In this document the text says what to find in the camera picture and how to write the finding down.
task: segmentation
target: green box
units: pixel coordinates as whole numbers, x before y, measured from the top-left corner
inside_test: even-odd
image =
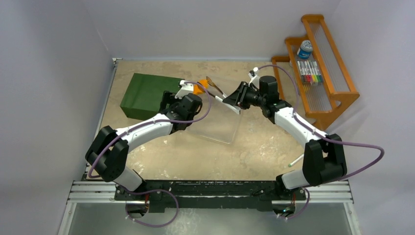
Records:
[[[128,118],[147,120],[156,115],[164,91],[179,91],[180,78],[134,73],[120,107]]]

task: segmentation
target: gray wall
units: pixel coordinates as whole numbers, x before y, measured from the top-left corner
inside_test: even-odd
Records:
[[[56,234],[112,60],[80,0],[1,0],[0,32],[1,234]]]
[[[342,0],[330,31],[361,96],[334,124],[344,140],[384,147],[351,178],[363,234],[414,234],[415,2]],[[378,151],[346,147],[349,171]]]
[[[270,60],[340,0],[83,0],[113,57]]]

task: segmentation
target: wooden rack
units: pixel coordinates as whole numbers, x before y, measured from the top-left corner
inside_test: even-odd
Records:
[[[314,118],[316,121],[313,125],[325,130],[359,97],[359,93],[347,72],[323,15],[305,15],[301,21],[307,34],[304,37],[286,38],[288,56],[274,56],[272,63],[275,65],[277,62],[292,62],[305,116]],[[296,52],[304,40],[310,40],[313,46],[310,59],[318,63],[323,85],[305,84],[301,80]],[[274,73],[281,84],[277,68],[274,68]],[[278,89],[281,98],[284,99],[282,87],[279,86]]]

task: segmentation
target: transparent container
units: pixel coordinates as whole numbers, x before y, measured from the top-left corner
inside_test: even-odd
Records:
[[[233,93],[239,86],[240,81],[233,81],[217,76],[209,76],[212,81],[219,87],[226,95]],[[212,94],[223,99],[220,92],[214,87],[209,86],[208,91]],[[201,117],[208,109],[208,97],[206,94],[200,94],[200,98],[203,101],[203,107],[200,113],[195,116],[194,119]],[[223,103],[217,101],[210,96],[212,106],[209,114],[201,121],[193,123],[186,130],[190,133],[208,138],[213,141],[219,141],[230,144],[235,138],[236,130],[239,127],[241,121],[242,112],[240,115],[232,111],[230,108],[225,106]]]

